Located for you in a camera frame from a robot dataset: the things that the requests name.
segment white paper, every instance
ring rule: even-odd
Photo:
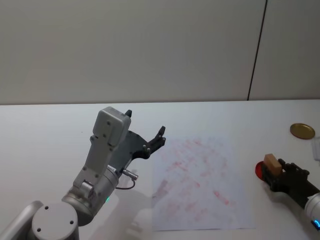
[[[167,139],[152,159],[154,231],[254,228],[225,139]]]

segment white wall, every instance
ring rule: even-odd
[[[245,100],[265,0],[0,0],[0,104]]]
[[[320,1],[269,0],[250,99],[320,98]]]

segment red ink stains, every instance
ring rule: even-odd
[[[184,177],[180,180],[180,183],[183,184],[184,182],[189,181],[189,180],[190,180],[190,177],[189,177],[189,176],[184,176]]]
[[[211,172],[210,171],[204,171],[200,174],[201,177],[205,178],[207,176],[210,176],[211,175]]]
[[[184,162],[184,156],[187,154],[186,150],[185,149],[178,149],[177,153],[182,156],[182,159],[180,159],[180,158],[179,159]]]
[[[158,187],[157,191],[155,192],[154,196],[157,198],[163,198],[168,193],[168,191],[165,189],[167,184],[168,184],[168,181],[163,180],[160,186]]]
[[[187,159],[189,163],[196,161],[196,159],[193,156],[188,156]]]
[[[182,144],[182,146],[184,146],[185,148],[189,149],[189,150],[192,150],[192,147],[190,146],[190,144]]]
[[[167,169],[165,170],[166,172],[171,172],[173,169],[175,169],[176,167],[175,166],[170,166],[170,167],[167,167]]]
[[[216,150],[212,149],[211,147],[209,149],[211,150],[212,155],[217,155]]]
[[[200,213],[201,213],[202,215],[207,214],[207,213],[208,213],[208,209],[207,209],[207,208],[201,209],[201,210],[200,210]]]
[[[165,162],[167,162],[168,161],[168,158],[167,158],[167,156],[165,156],[164,154],[162,154],[161,153],[161,159],[162,159],[162,161],[165,161]]]
[[[193,141],[197,146],[201,146],[202,147],[202,144],[201,144],[201,140],[194,140]]]
[[[190,146],[190,147],[192,146],[192,142],[189,139],[187,139],[185,142],[186,142],[186,144],[188,144],[188,146]]]
[[[182,166],[182,162],[176,161],[173,163],[173,166],[178,167],[185,172],[188,172],[188,169],[186,169],[184,166]]]
[[[224,203],[224,205],[229,205],[229,200],[226,199],[225,197],[221,196],[219,191],[213,191],[214,195],[221,201]]]
[[[184,208],[185,211],[187,212],[190,212],[195,206],[196,206],[197,202],[191,202],[191,203],[188,203],[186,205],[186,207]]]
[[[177,213],[177,211],[179,211],[179,209],[180,209],[180,204],[170,201],[166,206],[165,211],[168,217],[173,217]]]
[[[196,222],[199,222],[203,217],[204,215],[206,215],[208,213],[208,209],[207,208],[204,208],[204,209],[201,209],[196,215],[195,217],[193,218]]]
[[[207,165],[208,167],[211,167],[209,163],[209,157],[207,155],[202,157],[202,161],[205,163],[205,165]]]
[[[182,198],[190,196],[191,195],[190,188],[188,188],[188,189],[183,188],[178,195],[179,195],[179,197],[182,197]]]
[[[181,158],[180,158],[179,151],[176,148],[174,148],[173,151],[174,151],[175,156],[180,160]]]
[[[201,216],[201,214],[197,213],[193,219],[194,219],[196,222],[199,222],[199,221],[202,219],[202,216]]]

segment blue indicator light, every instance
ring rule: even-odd
[[[318,222],[318,220],[314,220],[314,223],[316,224],[316,226],[317,226],[318,228],[320,228],[320,223]]]

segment gray robot arm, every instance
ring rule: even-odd
[[[129,131],[131,114],[112,107],[101,110],[86,162],[62,202],[46,206],[40,201],[31,203],[0,234],[0,240],[78,240],[78,227],[93,220],[122,174],[135,185],[138,176],[127,170],[131,161],[148,159],[165,145],[164,126],[149,142]]]

